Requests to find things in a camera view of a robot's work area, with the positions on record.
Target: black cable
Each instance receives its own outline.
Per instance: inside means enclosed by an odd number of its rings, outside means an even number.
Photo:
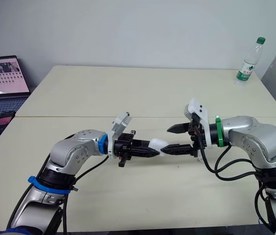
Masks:
[[[96,169],[98,166],[104,164],[105,161],[108,160],[108,158],[109,158],[109,156],[107,156],[103,161],[101,161],[101,162],[98,163],[97,165],[91,167],[89,170],[86,170],[84,173],[82,173],[80,176],[78,176],[78,177],[73,181],[72,186],[73,186],[74,184],[76,184],[76,182],[77,182],[78,180],[80,180],[83,176],[85,176],[86,174],[88,174],[90,171],[92,171],[92,170]]]
[[[195,126],[195,130],[196,130],[196,132],[197,132],[197,138],[198,138],[199,147],[200,147],[200,152],[201,152],[201,155],[202,155],[203,162],[205,163],[206,168],[207,168],[210,172],[215,173],[215,171],[209,166],[209,164],[208,164],[208,162],[207,162],[207,158],[206,158],[206,154],[205,154],[205,151],[204,151],[204,148],[203,148],[202,139],[201,139],[201,135],[200,135],[200,131],[199,131],[198,126]]]
[[[105,163],[108,160],[109,156],[107,156],[103,161],[99,162],[97,165],[91,167],[90,169],[86,170],[84,173],[82,173],[80,176],[78,176],[70,185],[70,188],[73,187],[73,185],[76,184],[78,180],[80,180],[82,177],[84,177],[86,174],[91,172],[92,170],[96,169],[98,166],[101,166],[103,163]],[[68,203],[69,195],[65,195],[64,197],[64,203],[63,203],[63,235],[67,235],[67,220],[66,220],[66,208]]]
[[[237,176],[234,176],[234,177],[229,177],[229,178],[225,178],[225,177],[220,176],[218,174],[217,167],[218,167],[221,159],[227,153],[226,150],[220,155],[220,157],[217,159],[217,161],[215,163],[214,171],[215,171],[215,175],[216,175],[217,178],[219,178],[220,180],[224,180],[224,181],[233,181],[233,180],[239,180],[239,179],[244,178],[244,177],[249,176],[249,175],[258,175],[258,176],[261,176],[261,174],[259,172],[256,172],[256,171],[246,172],[246,173],[243,173],[243,174],[240,174],[240,175],[237,175]]]
[[[260,181],[258,181],[258,182],[259,182],[259,188],[261,188],[262,183]],[[260,196],[261,196],[262,200],[265,201],[265,197],[263,195],[263,191],[261,191]]]
[[[260,211],[259,211],[259,207],[258,207],[258,200],[259,200],[259,196],[261,194],[261,192],[264,189],[264,184],[261,185],[261,187],[259,188],[259,190],[256,192],[255,197],[254,197],[254,208],[255,208],[255,212],[257,214],[257,216],[259,217],[259,219],[262,221],[263,225],[268,228],[270,231],[273,232],[271,226],[262,218]]]
[[[68,199],[69,199],[69,195],[66,194],[64,196],[64,203],[63,203],[63,235],[67,235],[68,234],[68,227],[67,227],[67,217],[66,217],[66,208],[68,206]]]
[[[241,178],[244,178],[246,176],[249,176],[249,175],[258,175],[258,176],[261,176],[260,173],[256,172],[256,171],[250,171],[250,172],[246,172],[244,174],[241,174],[241,175],[237,175],[237,176],[234,176],[234,177],[230,177],[230,178],[225,178],[225,177],[222,177],[220,176],[218,173],[221,172],[222,170],[226,169],[227,167],[229,167],[230,165],[233,165],[234,163],[238,163],[238,162],[248,162],[248,163],[251,163],[252,162],[248,159],[236,159],[236,160],[233,160],[229,163],[227,163],[225,166],[221,167],[220,169],[217,169],[218,167],[218,164],[220,162],[220,160],[224,157],[224,155],[230,150],[231,148],[231,144],[229,143],[229,146],[227,147],[227,149],[225,149],[225,151],[219,156],[219,158],[217,159],[216,163],[215,163],[215,166],[214,166],[214,170],[209,166],[208,162],[207,162],[207,157],[205,155],[205,151],[204,151],[204,148],[203,148],[203,144],[202,144],[202,139],[201,139],[201,135],[200,135],[200,131],[199,131],[199,128],[198,126],[194,126],[195,127],[195,130],[196,130],[196,133],[197,133],[197,138],[198,138],[198,142],[199,142],[199,147],[200,147],[200,152],[201,152],[201,155],[202,155],[202,159],[203,159],[203,162],[205,163],[207,169],[214,173],[216,175],[217,178],[219,178],[220,180],[223,180],[223,181],[233,181],[233,180],[238,180],[238,179],[241,179]]]
[[[42,164],[42,167],[40,168],[37,176],[36,176],[36,179],[39,179],[40,175],[42,174],[43,170],[45,169],[46,167],[46,164],[48,163],[49,161],[49,158],[50,158],[50,154],[47,156],[47,158],[45,159],[44,163]]]
[[[42,167],[40,168],[40,170],[39,170],[39,172],[38,172],[36,178],[39,178],[39,177],[40,177],[41,173],[43,172],[44,168],[46,167],[47,162],[49,161],[49,158],[50,158],[50,154],[49,154],[49,155],[47,156],[47,158],[45,159],[45,162],[43,163]],[[12,224],[12,221],[13,221],[13,219],[14,219],[14,217],[15,217],[15,214],[16,214],[18,208],[20,207],[21,203],[23,202],[24,198],[26,197],[26,195],[28,194],[28,192],[29,192],[29,190],[31,189],[32,186],[33,186],[33,184],[30,184],[30,185],[27,187],[27,189],[25,190],[25,192],[22,194],[21,198],[20,198],[19,201],[17,202],[17,204],[16,204],[16,206],[15,206],[15,208],[14,208],[14,210],[13,210],[11,216],[10,216],[9,221],[7,222],[6,229],[11,228],[11,224]]]

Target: table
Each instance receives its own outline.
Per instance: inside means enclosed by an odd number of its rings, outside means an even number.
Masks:
[[[194,97],[209,116],[276,117],[276,102],[255,73],[244,87],[237,70],[55,66],[17,117],[184,117]]]
[[[276,117],[259,117],[276,125]],[[19,197],[36,175],[45,157],[59,140],[82,129],[108,131],[112,117],[16,117],[0,137],[0,230]],[[133,118],[127,129],[137,130],[135,139],[161,138],[170,143],[188,143],[186,134],[167,133],[175,118]],[[210,164],[224,149],[206,151]],[[224,162],[246,158],[233,147]],[[92,156],[80,172],[104,157]],[[76,184],[68,202],[69,231],[113,231],[256,224],[253,207],[258,188],[253,176],[223,182],[192,156],[132,158],[124,168],[109,160]],[[223,176],[252,170],[247,163],[233,165]],[[266,216],[264,204],[259,203]]]

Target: plastic bottle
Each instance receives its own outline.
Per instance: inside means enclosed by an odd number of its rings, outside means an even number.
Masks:
[[[258,38],[256,44],[249,50],[248,56],[245,58],[244,63],[242,64],[236,76],[237,79],[235,81],[238,86],[245,85],[249,77],[251,76],[255,65],[260,60],[264,42],[265,38]]]

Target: bottle cap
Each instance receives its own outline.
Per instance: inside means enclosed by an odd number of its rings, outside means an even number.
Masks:
[[[265,38],[262,38],[262,37],[257,38],[256,43],[264,44],[264,42],[265,42]]]

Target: laptop keyboard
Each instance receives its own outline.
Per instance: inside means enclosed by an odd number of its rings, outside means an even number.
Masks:
[[[16,112],[24,102],[25,99],[0,101],[0,114],[5,111]]]

